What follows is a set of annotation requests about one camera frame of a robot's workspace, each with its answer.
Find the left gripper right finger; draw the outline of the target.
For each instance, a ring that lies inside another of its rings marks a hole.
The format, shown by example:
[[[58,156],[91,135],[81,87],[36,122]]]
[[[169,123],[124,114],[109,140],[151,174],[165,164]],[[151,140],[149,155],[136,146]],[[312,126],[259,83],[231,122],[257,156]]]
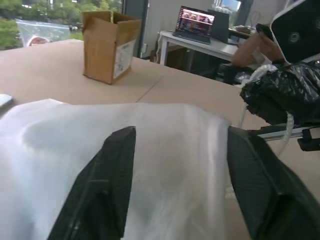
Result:
[[[320,204],[259,136],[230,127],[231,184],[253,240],[318,240]]]

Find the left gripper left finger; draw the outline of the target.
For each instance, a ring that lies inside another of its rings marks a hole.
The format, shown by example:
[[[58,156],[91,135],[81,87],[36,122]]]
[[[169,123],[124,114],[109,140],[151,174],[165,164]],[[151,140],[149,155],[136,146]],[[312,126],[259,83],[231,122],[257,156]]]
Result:
[[[77,176],[50,240],[120,240],[133,181],[136,128],[113,132]]]

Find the person hand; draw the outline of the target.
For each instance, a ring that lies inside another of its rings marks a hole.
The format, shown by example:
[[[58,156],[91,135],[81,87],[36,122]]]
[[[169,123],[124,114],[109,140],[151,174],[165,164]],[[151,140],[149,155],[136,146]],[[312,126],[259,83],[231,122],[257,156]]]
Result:
[[[270,61],[283,61],[283,55],[279,49],[279,47],[270,40],[266,35],[263,33],[259,33],[260,37],[260,52],[265,55]]]

